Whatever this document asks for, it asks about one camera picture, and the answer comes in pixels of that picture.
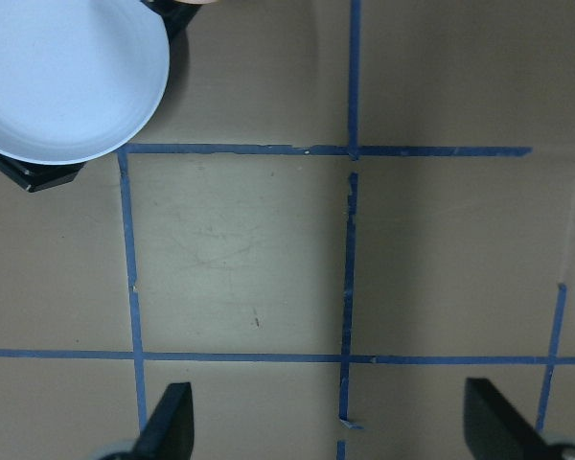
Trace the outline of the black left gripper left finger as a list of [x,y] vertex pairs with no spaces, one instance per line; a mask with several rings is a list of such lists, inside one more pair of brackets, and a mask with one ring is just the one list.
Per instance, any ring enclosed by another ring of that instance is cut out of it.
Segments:
[[144,430],[136,440],[132,459],[188,460],[194,450],[194,408],[188,382],[167,386]]

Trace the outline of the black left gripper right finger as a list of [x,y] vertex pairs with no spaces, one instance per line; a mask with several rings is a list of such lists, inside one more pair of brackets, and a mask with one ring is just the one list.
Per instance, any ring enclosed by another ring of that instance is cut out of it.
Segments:
[[575,459],[575,444],[545,441],[488,379],[465,381],[463,434],[475,459]]

